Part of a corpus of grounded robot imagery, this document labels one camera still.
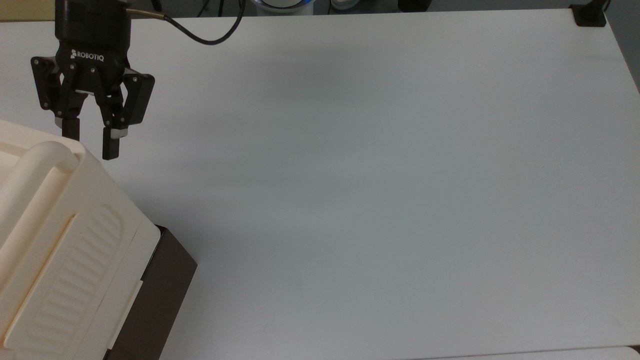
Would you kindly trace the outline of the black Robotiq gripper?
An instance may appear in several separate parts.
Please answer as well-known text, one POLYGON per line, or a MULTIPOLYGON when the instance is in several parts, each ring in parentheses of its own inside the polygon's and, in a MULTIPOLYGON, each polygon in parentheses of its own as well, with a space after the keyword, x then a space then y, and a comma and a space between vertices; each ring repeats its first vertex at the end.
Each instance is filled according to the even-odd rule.
POLYGON ((155 85, 153 75, 129 69, 130 6, 122 0, 57 0, 55 59, 30 59, 38 102, 54 114, 62 137, 80 141, 80 112, 86 93, 94 93, 107 161, 119 157, 129 127, 143 121, 155 85))

